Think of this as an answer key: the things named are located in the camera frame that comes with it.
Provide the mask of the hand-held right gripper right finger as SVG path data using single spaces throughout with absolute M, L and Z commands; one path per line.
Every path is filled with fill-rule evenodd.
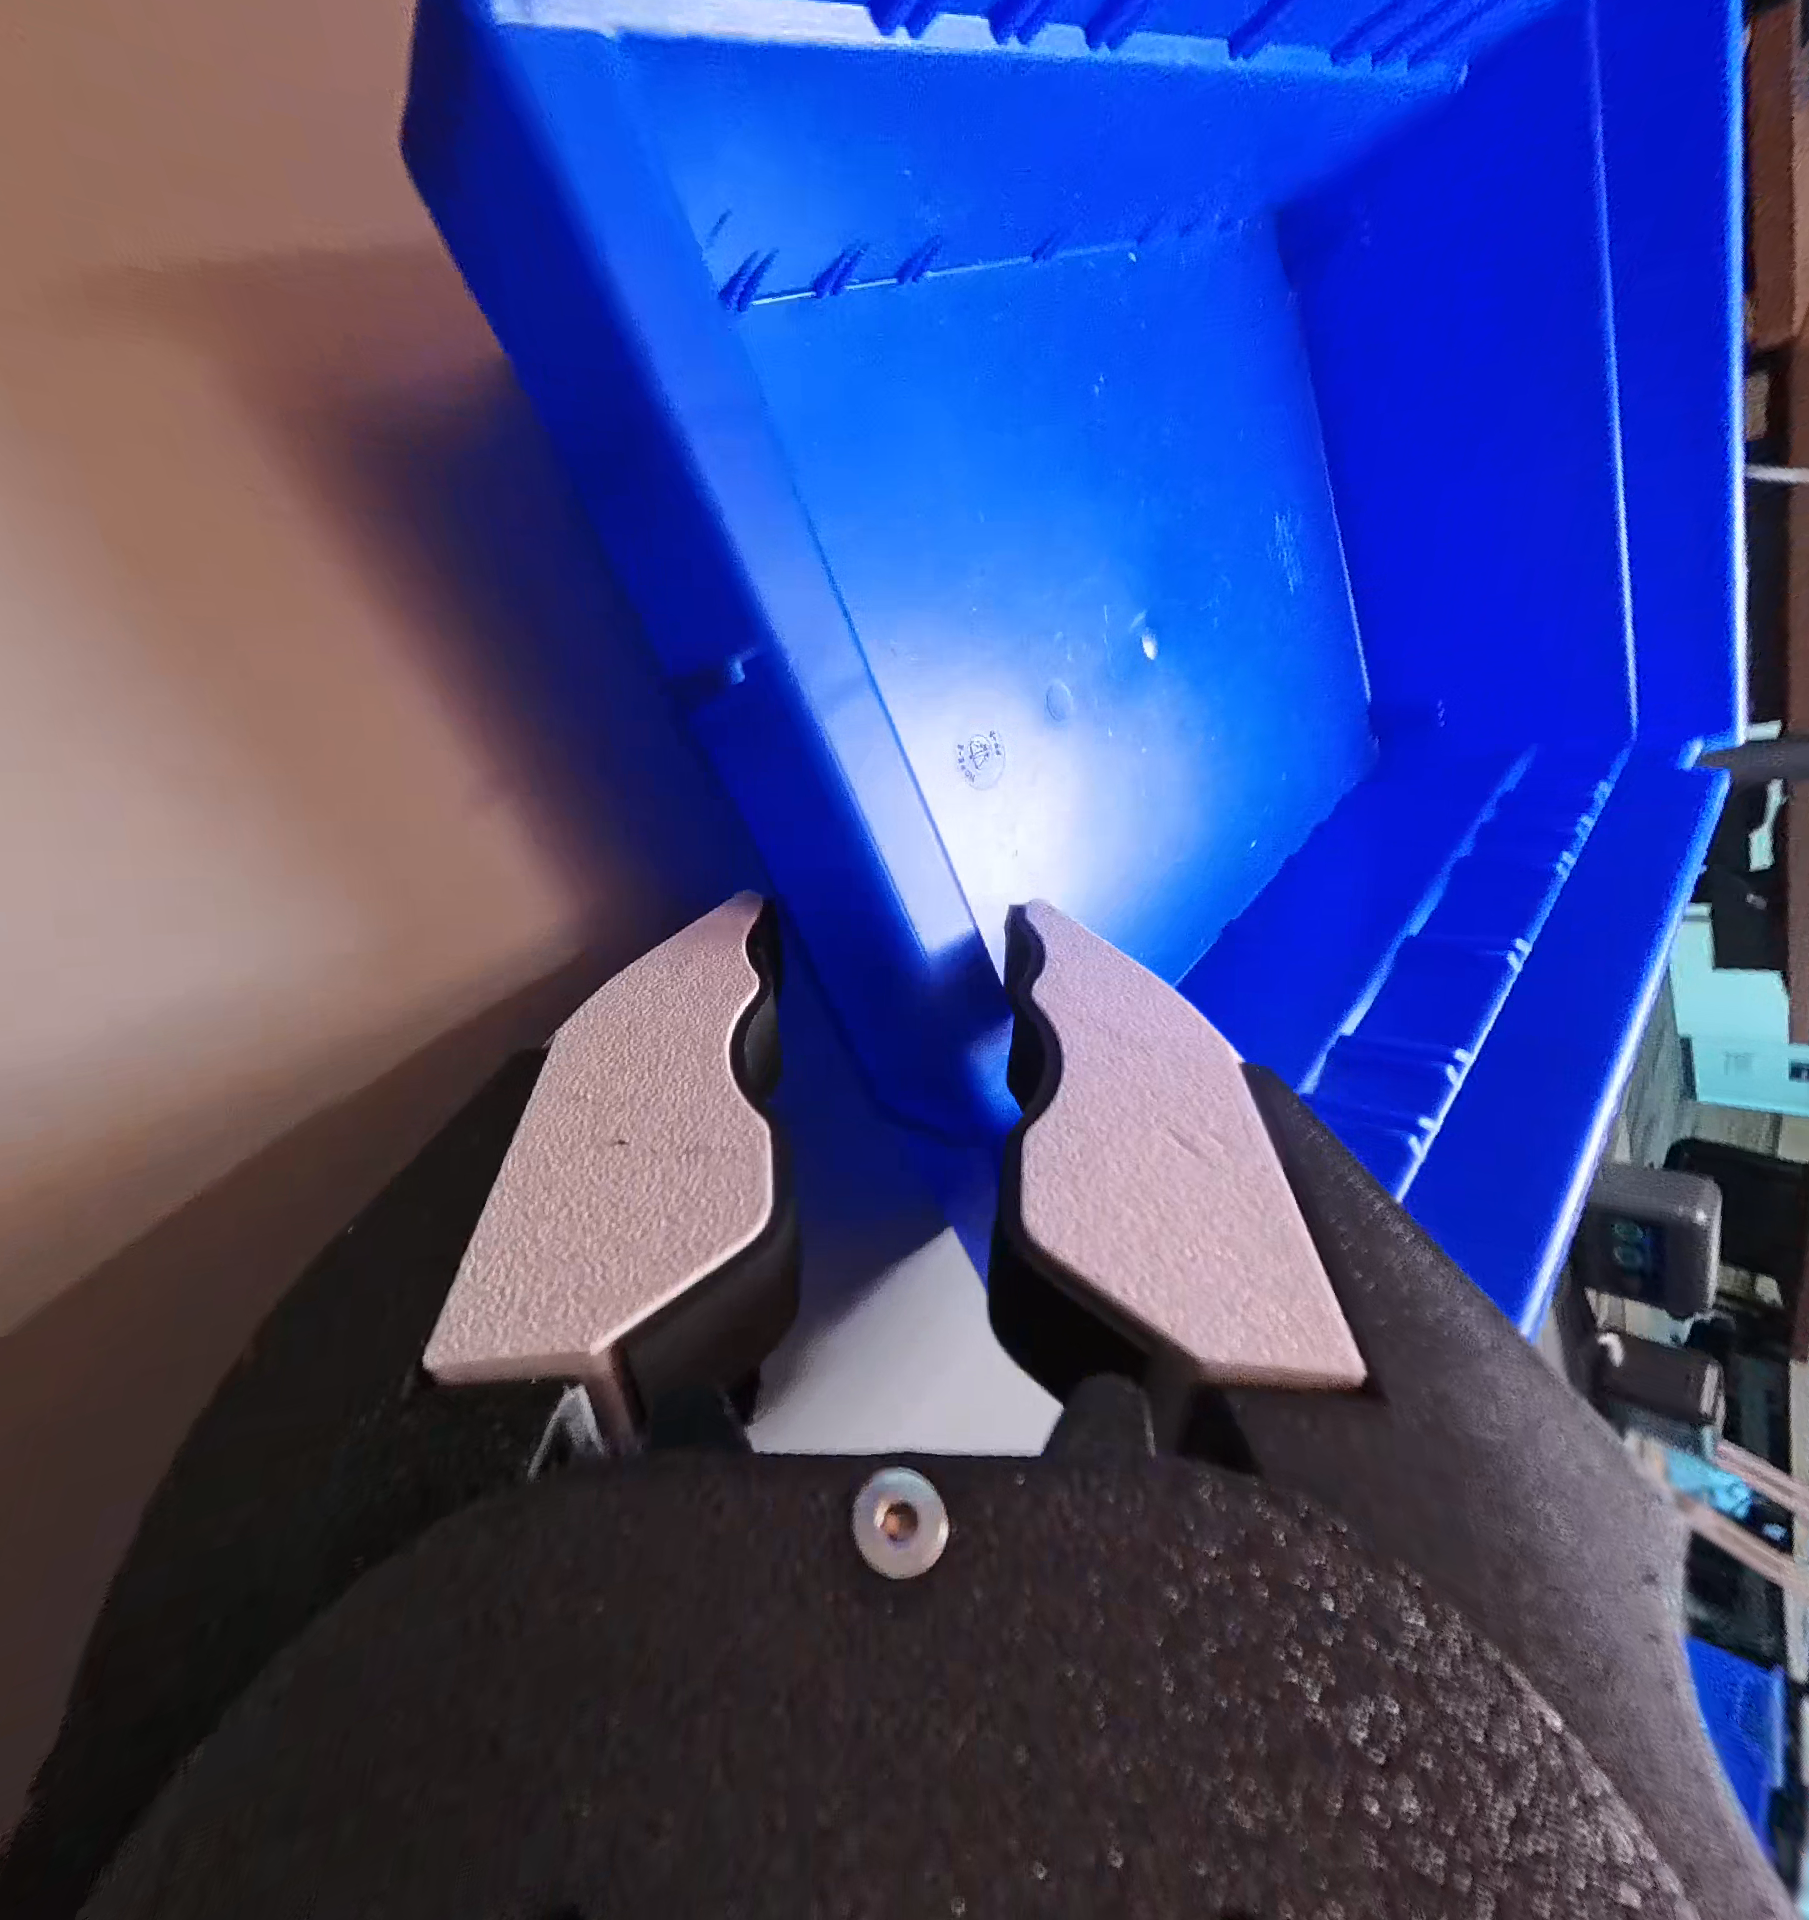
M 987 1323 L 1056 1403 L 1115 1379 L 1178 1443 L 1237 1390 L 1347 1399 L 1372 1374 L 1253 1077 L 1178 988 L 1062 909 L 1006 923 L 1016 1117 Z

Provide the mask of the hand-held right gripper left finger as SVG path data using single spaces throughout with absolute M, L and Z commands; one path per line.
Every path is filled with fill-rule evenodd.
M 435 1389 L 559 1393 L 574 1449 L 747 1452 L 801 1301 L 774 904 L 738 893 L 550 1037 L 437 1320 Z

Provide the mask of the blue plastic bin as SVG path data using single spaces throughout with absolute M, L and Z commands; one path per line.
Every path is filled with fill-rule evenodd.
M 1773 1799 L 1784 1786 L 1785 1677 L 1708 1640 L 1686 1638 L 1686 1663 L 1708 1744 L 1768 1861 Z
M 403 157 L 966 1243 L 1047 901 L 1536 1331 L 1744 727 L 1739 5 L 416 5 Z

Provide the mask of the grey desk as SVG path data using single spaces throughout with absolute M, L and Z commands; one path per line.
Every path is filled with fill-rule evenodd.
M 739 887 L 398 155 L 410 5 L 0 5 L 0 1851 L 252 1332 Z

